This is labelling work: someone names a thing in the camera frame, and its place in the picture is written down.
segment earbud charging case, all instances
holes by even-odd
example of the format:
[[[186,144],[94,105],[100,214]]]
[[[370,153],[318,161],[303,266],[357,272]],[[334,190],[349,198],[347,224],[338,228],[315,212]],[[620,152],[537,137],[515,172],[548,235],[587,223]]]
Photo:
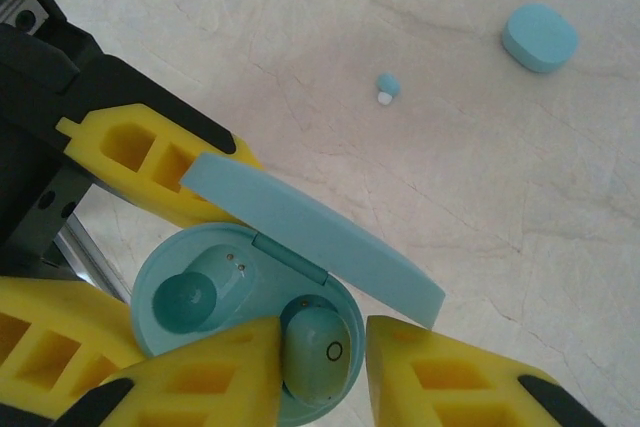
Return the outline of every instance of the earbud charging case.
[[[332,410],[353,386],[364,358],[362,315],[329,272],[423,327],[433,326],[444,292],[408,259],[323,204],[215,154],[198,157],[182,185],[251,227],[199,225],[173,235],[149,256],[131,305],[136,338],[148,354],[257,317],[281,316],[292,302],[324,299],[349,330],[348,380],[342,393],[321,407],[299,402],[283,387],[279,425],[292,427]],[[190,298],[195,309],[182,312],[172,305],[182,290],[197,297]]]

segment teal earbud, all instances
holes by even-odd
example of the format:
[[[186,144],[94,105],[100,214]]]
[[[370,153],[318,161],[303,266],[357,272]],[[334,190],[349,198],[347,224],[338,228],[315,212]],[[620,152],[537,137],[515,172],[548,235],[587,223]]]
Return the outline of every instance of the teal earbud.
[[[160,284],[153,296],[153,313],[169,332],[186,334],[211,315],[216,301],[216,288],[206,275],[183,272]]]
[[[300,402],[319,407],[345,388],[351,364],[351,336],[326,300],[310,296],[283,312],[282,378]]]

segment screw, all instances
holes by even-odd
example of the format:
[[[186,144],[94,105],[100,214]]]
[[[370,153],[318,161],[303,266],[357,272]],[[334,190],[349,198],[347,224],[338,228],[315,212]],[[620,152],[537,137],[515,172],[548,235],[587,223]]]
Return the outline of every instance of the screw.
[[[30,10],[23,10],[16,15],[16,29],[21,32],[29,32],[36,25],[36,16]]]

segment white marble surface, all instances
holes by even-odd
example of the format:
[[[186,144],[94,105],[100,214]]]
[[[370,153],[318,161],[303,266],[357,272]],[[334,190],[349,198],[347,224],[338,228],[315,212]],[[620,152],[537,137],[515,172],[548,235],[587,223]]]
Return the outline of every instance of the white marble surface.
[[[448,293],[439,332],[547,370],[610,426],[640,425],[639,0],[58,1],[420,265]],[[499,43],[530,1],[580,34],[554,75]],[[381,107],[387,70],[404,90]],[[97,190],[78,214],[129,283],[175,230]],[[373,425],[364,375],[316,425]]]

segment white earbud tip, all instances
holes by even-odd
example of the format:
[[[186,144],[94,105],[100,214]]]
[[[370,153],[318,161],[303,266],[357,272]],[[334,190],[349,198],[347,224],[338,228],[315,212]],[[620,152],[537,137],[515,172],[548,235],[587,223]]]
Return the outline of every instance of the white earbud tip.
[[[380,102],[382,105],[389,105],[392,100],[393,97],[391,97],[391,95],[387,94],[386,92],[380,92],[378,94],[378,102]]]

